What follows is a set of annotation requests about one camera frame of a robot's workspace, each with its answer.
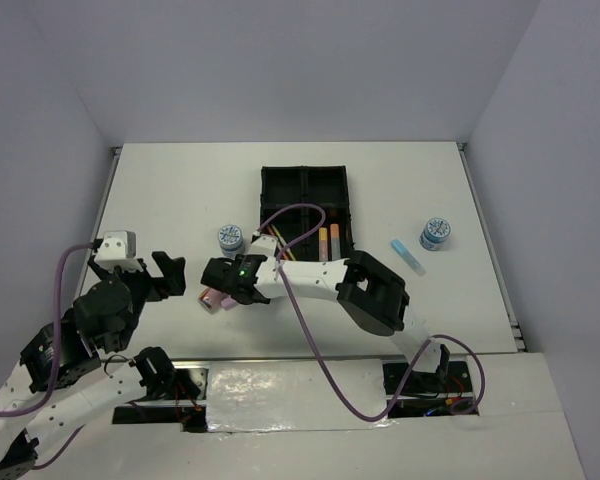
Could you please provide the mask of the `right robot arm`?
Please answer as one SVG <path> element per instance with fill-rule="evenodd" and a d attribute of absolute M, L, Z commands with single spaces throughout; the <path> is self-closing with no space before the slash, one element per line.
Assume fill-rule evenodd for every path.
<path fill-rule="evenodd" d="M 214 258 L 201 283 L 241 305 L 281 297 L 336 303 L 361 330 L 389 339 L 422 389 L 437 391 L 449 380 L 449 349 L 410 312 L 406 282 L 367 252 L 326 262 L 283 261 L 264 254 Z"/>

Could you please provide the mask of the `pink-capped marker bottle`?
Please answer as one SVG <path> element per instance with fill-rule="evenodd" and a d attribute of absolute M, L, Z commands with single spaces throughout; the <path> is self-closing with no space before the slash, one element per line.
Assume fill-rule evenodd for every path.
<path fill-rule="evenodd" d="M 213 313 L 221 306 L 224 297 L 224 293 L 213 288 L 206 288 L 200 293 L 198 303 L 205 311 Z"/>

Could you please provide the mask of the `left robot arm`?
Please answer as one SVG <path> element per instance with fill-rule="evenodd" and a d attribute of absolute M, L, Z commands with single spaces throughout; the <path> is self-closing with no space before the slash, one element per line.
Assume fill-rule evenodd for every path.
<path fill-rule="evenodd" d="M 97 283 L 65 313 L 56 313 L 21 351 L 0 388 L 0 479 L 35 469 L 52 436 L 74 436 L 89 414 L 176 391 L 176 369 L 160 347 L 141 350 L 94 385 L 75 386 L 100 368 L 101 352 L 118 354 L 128 347 L 147 303 L 184 294 L 185 259 L 162 251 L 152 258 L 158 277 L 143 260 L 121 259 L 106 268 L 91 257 L 88 265 Z"/>

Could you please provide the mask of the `orange-red thin pen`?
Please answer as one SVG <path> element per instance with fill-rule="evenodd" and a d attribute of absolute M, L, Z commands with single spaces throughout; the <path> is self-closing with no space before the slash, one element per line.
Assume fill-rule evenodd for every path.
<path fill-rule="evenodd" d="M 297 258 L 294 254 L 294 252 L 292 251 L 291 248 L 287 247 L 287 242 L 284 239 L 284 237 L 282 236 L 281 232 L 276 228 L 275 225 L 269 224 L 267 226 L 267 231 L 269 234 L 273 235 L 276 237 L 279 247 L 281 249 L 284 249 L 284 253 L 283 253 L 283 258 L 286 260 L 290 260 L 290 261 L 296 261 Z"/>

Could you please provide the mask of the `yellow thin pen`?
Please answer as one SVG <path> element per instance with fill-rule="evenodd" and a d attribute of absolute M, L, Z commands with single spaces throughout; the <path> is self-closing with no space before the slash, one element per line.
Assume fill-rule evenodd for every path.
<path fill-rule="evenodd" d="M 288 260 L 291 261 L 296 261 L 297 257 L 295 256 L 293 250 L 291 247 L 288 247 L 288 242 L 286 241 L 286 239 L 284 238 L 284 236 L 281 234 L 280 230 L 275 226 L 275 225 L 271 225 L 271 230 L 273 231 L 273 233 L 276 235 L 276 237 L 278 238 L 280 244 L 286 248 L 286 251 L 284 253 L 284 257 Z"/>

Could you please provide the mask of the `orange-capped clear highlighter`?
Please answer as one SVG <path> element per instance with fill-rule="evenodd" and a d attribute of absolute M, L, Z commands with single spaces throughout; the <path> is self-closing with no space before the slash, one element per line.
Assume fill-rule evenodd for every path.
<path fill-rule="evenodd" d="M 335 261 L 341 259 L 340 229 L 338 224 L 331 224 L 329 226 L 329 238 L 331 260 Z"/>

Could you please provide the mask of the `blue-lidded jar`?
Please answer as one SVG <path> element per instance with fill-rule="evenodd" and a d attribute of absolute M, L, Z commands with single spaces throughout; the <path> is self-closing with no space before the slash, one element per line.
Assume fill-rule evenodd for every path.
<path fill-rule="evenodd" d="M 429 219 L 419 237 L 420 245 L 428 251 L 439 251 L 451 235 L 451 225 L 442 218 Z"/>
<path fill-rule="evenodd" d="M 244 236 L 237 225 L 223 225 L 217 232 L 217 241 L 222 254 L 227 258 L 233 259 L 244 252 Z"/>

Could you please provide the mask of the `blue-capped highlighter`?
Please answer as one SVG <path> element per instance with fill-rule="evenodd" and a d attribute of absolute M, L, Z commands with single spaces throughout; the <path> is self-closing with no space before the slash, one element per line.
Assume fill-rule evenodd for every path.
<path fill-rule="evenodd" d="M 400 240 L 392 240 L 390 246 L 417 275 L 423 276 L 426 274 L 426 270 L 421 263 L 411 254 L 411 252 Z"/>

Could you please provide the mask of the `purple highlighter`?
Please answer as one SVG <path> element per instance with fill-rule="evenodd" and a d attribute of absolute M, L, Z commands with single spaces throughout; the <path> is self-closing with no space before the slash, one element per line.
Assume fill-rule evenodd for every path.
<path fill-rule="evenodd" d="M 236 305 L 237 305 L 237 302 L 233 298 L 231 298 L 229 296 L 225 297 L 221 301 L 221 307 L 224 310 L 230 310 L 230 309 L 234 308 Z"/>

